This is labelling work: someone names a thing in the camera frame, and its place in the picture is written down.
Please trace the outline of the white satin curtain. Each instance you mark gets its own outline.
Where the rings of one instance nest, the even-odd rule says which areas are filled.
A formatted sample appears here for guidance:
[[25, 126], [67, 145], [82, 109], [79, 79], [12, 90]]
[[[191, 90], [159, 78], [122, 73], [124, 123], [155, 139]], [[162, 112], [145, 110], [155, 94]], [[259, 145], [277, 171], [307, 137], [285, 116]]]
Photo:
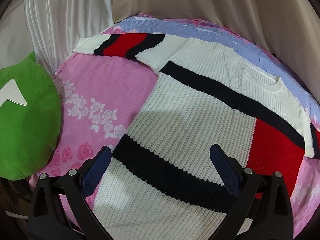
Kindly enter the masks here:
[[80, 38], [114, 24], [112, 0], [24, 0], [36, 61], [52, 74]]

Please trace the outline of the beige curtain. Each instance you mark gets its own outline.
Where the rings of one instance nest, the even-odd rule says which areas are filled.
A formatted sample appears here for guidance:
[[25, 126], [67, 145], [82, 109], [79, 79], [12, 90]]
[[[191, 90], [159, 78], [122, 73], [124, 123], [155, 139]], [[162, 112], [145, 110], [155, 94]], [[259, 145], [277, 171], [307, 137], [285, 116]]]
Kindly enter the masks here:
[[116, 22], [140, 12], [226, 27], [285, 62], [319, 97], [319, 16], [308, 0], [112, 0]]

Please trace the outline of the green plush pillow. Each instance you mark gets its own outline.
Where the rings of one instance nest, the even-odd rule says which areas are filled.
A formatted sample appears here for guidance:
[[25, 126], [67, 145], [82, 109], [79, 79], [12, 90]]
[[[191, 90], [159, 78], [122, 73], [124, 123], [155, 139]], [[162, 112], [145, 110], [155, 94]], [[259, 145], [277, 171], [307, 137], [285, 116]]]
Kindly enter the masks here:
[[1, 177], [25, 179], [45, 167], [61, 121], [59, 93], [34, 52], [1, 69]]

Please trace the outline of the white red black knit sweater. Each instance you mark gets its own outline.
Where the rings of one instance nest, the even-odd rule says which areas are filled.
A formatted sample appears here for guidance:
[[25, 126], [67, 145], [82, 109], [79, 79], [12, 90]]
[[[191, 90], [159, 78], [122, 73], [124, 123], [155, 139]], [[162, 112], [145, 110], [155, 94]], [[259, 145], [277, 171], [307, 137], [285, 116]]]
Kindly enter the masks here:
[[94, 213], [115, 239], [207, 239], [231, 211], [210, 160], [218, 144], [242, 167], [280, 172], [289, 192], [319, 129], [281, 78], [220, 43], [165, 34], [99, 35], [75, 52], [149, 66], [157, 82], [120, 136]]

